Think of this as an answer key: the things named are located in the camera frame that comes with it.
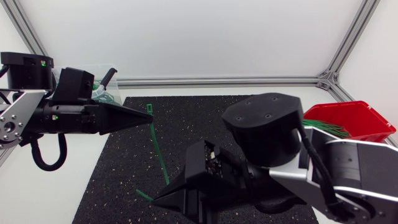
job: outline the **aluminum frame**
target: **aluminum frame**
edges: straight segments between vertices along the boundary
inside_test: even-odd
[[[18,0],[0,0],[10,20],[32,54],[47,55],[40,39],[30,24]],[[218,77],[218,78],[122,78],[120,89],[130,88],[186,88],[232,86],[316,86],[326,90],[336,101],[353,101],[354,98],[340,85],[340,70],[368,24],[380,0],[363,0],[345,37],[329,66],[320,74],[308,77]],[[395,147],[398,144],[388,138]]]

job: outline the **green strap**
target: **green strap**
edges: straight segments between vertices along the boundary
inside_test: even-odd
[[[147,111],[148,111],[148,113],[150,115],[153,115],[154,110],[153,110],[153,107],[152,107],[151,104],[147,104]],[[163,161],[162,153],[160,153],[159,145],[158,145],[157,140],[156,140],[155,127],[154,127],[154,123],[153,122],[150,124],[150,133],[152,135],[152,140],[153,140],[154,145],[155,145],[156,153],[157,153],[157,155],[159,157],[160,165],[162,166],[162,170],[163,170],[164,178],[166,180],[166,184],[168,185],[170,183],[169,176],[167,175],[166,166],[165,166],[164,161]]]
[[[150,201],[150,202],[154,200],[153,198],[151,198],[150,196],[146,195],[144,192],[142,192],[142,191],[140,191],[138,189],[136,189],[136,192],[138,194],[140,194],[141,196],[143,196],[144,198],[148,199],[148,201]]]

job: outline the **black foam mat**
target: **black foam mat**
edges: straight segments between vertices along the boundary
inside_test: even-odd
[[[170,181],[180,173],[185,149],[207,139],[242,156],[221,115],[230,105],[248,96],[161,96],[129,97],[125,106],[146,111],[154,108],[156,137]],[[149,125],[110,134],[80,202],[74,223],[191,223],[179,213],[150,205],[136,193],[151,197],[165,187],[150,135]],[[266,215],[254,207],[220,214],[219,223],[318,223],[308,205]]]

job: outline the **red plastic container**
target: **red plastic container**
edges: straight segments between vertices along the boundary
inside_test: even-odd
[[[342,126],[352,138],[382,142],[396,131],[386,119],[363,101],[315,105],[304,114],[305,119],[327,121]]]

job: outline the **round black motor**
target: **round black motor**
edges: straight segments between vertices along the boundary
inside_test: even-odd
[[[8,65],[8,88],[52,90],[53,59],[43,55],[1,52],[1,63]]]

